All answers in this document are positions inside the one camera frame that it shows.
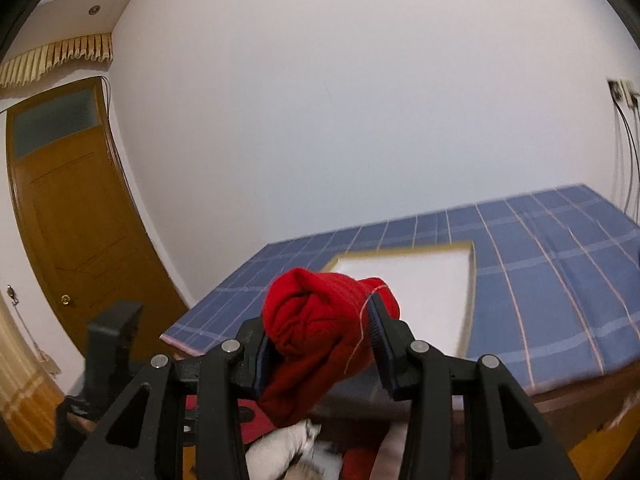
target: brown door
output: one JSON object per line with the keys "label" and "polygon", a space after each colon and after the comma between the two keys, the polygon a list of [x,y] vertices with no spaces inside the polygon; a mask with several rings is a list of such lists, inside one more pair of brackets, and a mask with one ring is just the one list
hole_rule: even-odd
{"label": "brown door", "polygon": [[22,241],[79,351],[85,352],[87,322],[117,300],[144,306],[132,357],[170,351],[158,336],[186,308],[130,197],[100,78],[10,108],[6,143]]}

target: thread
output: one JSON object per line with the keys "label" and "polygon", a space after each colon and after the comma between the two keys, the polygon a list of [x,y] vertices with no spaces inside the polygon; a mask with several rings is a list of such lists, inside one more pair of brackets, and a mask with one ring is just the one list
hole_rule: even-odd
{"label": "thread", "polygon": [[353,359],[353,356],[358,351],[358,348],[360,347],[361,343],[364,341],[364,326],[362,323],[362,313],[364,312],[364,309],[367,306],[367,303],[369,303],[369,299],[373,296],[373,293],[380,290],[381,288],[389,288],[389,287],[386,284],[377,286],[369,294],[367,294],[367,297],[365,298],[364,303],[362,304],[362,307],[360,309],[360,314],[358,316],[360,318],[360,340],[358,341],[356,346],[353,348],[353,352],[351,352],[351,355],[347,359],[347,364],[344,367],[344,372],[342,373],[343,375],[347,374],[347,370],[349,368],[349,364],[351,363],[351,359]]}

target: red knit hat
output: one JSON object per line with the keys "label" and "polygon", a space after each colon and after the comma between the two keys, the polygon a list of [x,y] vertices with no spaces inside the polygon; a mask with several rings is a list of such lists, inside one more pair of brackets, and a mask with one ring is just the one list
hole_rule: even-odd
{"label": "red knit hat", "polygon": [[357,281],[334,272],[292,269],[273,282],[262,318],[284,359],[258,405],[276,426],[299,422],[335,383],[371,364],[363,306],[373,290],[398,319],[398,302],[379,278]]}

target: blue checkered fabric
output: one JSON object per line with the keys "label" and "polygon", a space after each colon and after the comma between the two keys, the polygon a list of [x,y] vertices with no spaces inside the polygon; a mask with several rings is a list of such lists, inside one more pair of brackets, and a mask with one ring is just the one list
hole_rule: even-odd
{"label": "blue checkered fabric", "polygon": [[586,186],[267,245],[162,338],[201,354],[258,316],[270,283],[293,267],[459,240],[474,243],[478,270],[469,358],[496,354],[533,392],[640,356],[640,228]]}

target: door window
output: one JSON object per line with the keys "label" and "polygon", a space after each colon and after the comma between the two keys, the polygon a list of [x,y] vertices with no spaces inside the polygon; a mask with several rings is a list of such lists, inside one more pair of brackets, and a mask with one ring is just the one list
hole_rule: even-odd
{"label": "door window", "polygon": [[92,88],[55,97],[15,116],[14,157],[29,155],[62,137],[98,124]]}

